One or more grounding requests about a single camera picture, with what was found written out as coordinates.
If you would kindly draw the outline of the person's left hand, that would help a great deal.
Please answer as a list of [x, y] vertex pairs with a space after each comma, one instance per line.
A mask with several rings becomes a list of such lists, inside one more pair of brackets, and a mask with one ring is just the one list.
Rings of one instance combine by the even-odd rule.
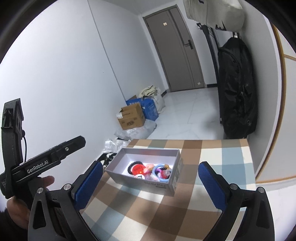
[[14, 196], [7, 201], [6, 209], [10, 218], [17, 226], [28, 229], [30, 210], [23, 201]]

